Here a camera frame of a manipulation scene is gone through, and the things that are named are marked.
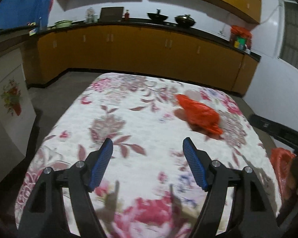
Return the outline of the wooden lower cabinets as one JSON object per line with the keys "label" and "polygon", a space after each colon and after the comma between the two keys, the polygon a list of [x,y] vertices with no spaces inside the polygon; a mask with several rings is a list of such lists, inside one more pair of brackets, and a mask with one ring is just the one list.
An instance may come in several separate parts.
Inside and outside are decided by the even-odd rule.
{"label": "wooden lower cabinets", "polygon": [[54,29],[22,48],[28,84],[44,85],[71,69],[163,77],[245,95],[260,56],[193,30],[118,22]]}

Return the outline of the floral tablecloth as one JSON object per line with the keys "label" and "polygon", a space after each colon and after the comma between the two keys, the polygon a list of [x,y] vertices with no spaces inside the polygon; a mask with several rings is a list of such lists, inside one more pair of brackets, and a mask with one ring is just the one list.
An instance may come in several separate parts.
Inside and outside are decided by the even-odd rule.
{"label": "floral tablecloth", "polygon": [[[188,123],[176,95],[206,104],[220,115],[221,135]],[[85,160],[106,138],[113,154],[90,199],[108,237],[188,237],[206,193],[196,185],[182,152],[193,143],[226,167],[254,168],[272,208],[281,196],[265,146],[238,97],[210,88],[139,75],[106,73],[51,104],[56,114],[29,164],[15,203],[19,223],[46,167],[63,170]]]}

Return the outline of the dark cutting board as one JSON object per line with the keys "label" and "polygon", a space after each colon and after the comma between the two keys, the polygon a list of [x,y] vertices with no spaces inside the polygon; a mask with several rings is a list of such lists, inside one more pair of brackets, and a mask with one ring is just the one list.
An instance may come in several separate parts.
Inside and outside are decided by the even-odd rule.
{"label": "dark cutting board", "polygon": [[100,22],[118,22],[122,20],[124,7],[102,7]]}

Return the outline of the red bottle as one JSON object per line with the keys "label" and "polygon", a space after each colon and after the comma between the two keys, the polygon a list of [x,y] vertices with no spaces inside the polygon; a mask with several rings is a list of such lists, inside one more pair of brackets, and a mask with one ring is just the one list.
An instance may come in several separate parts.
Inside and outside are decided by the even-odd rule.
{"label": "red bottle", "polygon": [[125,21],[128,21],[128,20],[129,20],[129,17],[130,17],[129,10],[126,9],[125,14],[124,14],[124,20],[125,20]]}

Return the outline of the black lidded wok right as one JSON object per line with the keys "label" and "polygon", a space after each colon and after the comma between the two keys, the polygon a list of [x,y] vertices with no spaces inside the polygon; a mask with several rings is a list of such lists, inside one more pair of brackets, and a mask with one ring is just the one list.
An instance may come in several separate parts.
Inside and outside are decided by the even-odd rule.
{"label": "black lidded wok right", "polygon": [[189,14],[178,15],[174,17],[174,19],[180,27],[192,27],[196,23],[196,21],[193,20]]}

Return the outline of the glass jars on counter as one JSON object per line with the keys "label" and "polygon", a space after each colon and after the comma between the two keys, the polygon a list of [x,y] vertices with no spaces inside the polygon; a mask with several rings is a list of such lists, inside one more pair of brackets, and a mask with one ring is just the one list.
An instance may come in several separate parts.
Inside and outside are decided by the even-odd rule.
{"label": "glass jars on counter", "polygon": [[98,22],[98,16],[96,15],[96,12],[92,7],[89,7],[86,10],[85,22],[88,24]]}

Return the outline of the black wok left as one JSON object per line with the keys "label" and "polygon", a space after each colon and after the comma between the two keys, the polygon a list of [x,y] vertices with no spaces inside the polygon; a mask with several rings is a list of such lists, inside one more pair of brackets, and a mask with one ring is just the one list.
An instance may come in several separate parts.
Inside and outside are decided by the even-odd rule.
{"label": "black wok left", "polygon": [[168,19],[168,16],[161,14],[161,10],[157,9],[156,13],[148,12],[148,18],[156,23],[162,23]]}

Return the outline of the flower wall sticker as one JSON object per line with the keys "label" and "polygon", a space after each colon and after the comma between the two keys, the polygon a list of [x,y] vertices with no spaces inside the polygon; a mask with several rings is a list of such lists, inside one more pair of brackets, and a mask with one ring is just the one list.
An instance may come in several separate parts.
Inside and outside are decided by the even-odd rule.
{"label": "flower wall sticker", "polygon": [[8,83],[3,86],[3,92],[0,97],[4,101],[4,107],[7,109],[7,113],[10,113],[11,116],[21,115],[21,89],[19,83],[14,78],[10,79]]}

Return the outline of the blue hanging cloth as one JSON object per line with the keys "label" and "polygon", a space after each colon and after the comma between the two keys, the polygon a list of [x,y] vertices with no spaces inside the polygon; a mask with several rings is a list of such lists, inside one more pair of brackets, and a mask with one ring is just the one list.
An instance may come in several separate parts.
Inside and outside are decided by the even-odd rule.
{"label": "blue hanging cloth", "polygon": [[37,23],[48,25],[52,0],[2,0],[0,2],[0,28],[12,29]]}

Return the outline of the orange red plastic bag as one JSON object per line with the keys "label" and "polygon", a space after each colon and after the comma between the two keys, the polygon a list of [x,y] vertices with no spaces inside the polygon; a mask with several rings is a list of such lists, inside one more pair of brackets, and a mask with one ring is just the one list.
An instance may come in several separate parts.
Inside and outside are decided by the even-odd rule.
{"label": "orange red plastic bag", "polygon": [[210,134],[221,135],[220,115],[206,104],[190,99],[186,95],[176,95],[178,104],[184,110],[189,124],[206,130]]}

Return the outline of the barred window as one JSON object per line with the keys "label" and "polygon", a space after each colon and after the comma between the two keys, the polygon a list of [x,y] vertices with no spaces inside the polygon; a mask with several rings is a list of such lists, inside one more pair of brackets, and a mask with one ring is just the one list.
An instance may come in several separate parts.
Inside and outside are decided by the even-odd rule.
{"label": "barred window", "polygon": [[298,3],[279,0],[281,6],[281,40],[278,58],[298,70]]}

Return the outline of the red bag covered rack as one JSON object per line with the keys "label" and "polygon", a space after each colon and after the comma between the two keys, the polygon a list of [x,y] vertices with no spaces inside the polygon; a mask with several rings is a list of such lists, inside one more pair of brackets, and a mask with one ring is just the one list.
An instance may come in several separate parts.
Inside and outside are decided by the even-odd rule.
{"label": "red bag covered rack", "polygon": [[232,25],[230,29],[230,44],[239,50],[246,51],[251,49],[251,39],[253,35],[247,29]]}

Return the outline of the red plastic trash basket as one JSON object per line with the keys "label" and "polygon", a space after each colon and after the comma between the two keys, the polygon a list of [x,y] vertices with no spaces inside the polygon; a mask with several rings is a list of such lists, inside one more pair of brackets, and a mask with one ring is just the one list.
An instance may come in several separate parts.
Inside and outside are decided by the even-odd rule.
{"label": "red plastic trash basket", "polygon": [[282,200],[285,200],[285,189],[288,173],[295,154],[284,148],[273,148],[271,150],[270,162],[273,166],[278,181],[279,192]]}

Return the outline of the green basin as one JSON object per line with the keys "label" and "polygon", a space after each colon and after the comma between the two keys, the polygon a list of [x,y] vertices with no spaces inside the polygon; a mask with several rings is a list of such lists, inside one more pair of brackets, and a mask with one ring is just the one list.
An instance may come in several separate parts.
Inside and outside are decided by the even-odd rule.
{"label": "green basin", "polygon": [[58,22],[55,22],[55,27],[57,29],[64,28],[64,27],[70,27],[72,25],[72,20],[60,20]]}

